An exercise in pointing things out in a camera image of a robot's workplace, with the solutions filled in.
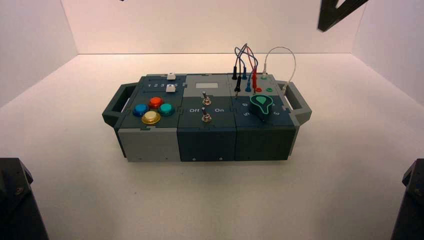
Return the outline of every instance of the electronic training box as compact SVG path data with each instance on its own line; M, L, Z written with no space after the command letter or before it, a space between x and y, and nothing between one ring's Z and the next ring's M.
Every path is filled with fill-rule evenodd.
M257 82L236 96L231 73L148 74L102 116L129 162L287 160L312 111L292 82L285 95L270 74Z

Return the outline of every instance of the black handle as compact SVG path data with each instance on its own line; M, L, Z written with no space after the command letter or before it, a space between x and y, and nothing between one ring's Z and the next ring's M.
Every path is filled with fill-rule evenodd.
M137 84L139 83L134 82L121 85L110 100L102 114L104 122L109 126L114 127L118 119L123 115L122 110L133 94L134 89L136 89Z

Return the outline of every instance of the green knob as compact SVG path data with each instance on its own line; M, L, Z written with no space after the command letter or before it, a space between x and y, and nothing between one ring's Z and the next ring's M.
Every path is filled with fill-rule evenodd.
M250 97L249 110L260 120L266 121L273 106L273 99L267 95L253 95Z

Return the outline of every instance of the white wall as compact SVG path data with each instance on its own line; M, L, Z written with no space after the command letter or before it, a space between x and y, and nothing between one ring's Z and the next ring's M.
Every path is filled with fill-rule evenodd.
M62 0L79 53L350 53L364 6L325 33L321 0Z
M0 0L0 107L76 55L60 0Z
M352 53L424 105L424 1L371 0Z

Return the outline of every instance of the round push button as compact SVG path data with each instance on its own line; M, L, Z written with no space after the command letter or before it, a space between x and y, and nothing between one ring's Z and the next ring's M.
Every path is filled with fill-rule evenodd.
M162 116L170 116L175 112L174 107L169 103L164 103L160 105L158 111Z
M148 103L148 106L152 109L157 109L162 105L163 101L162 98L155 96L150 98L150 102Z
M134 107L132 110L132 114L136 117L143 116L147 111L149 110L149 107L146 104L138 104Z
M141 118L141 121L144 124L148 124L148 125L155 124L155 123L159 122L159 120L161 120L161 115L159 115L159 113L157 113L155 111L148 111Z

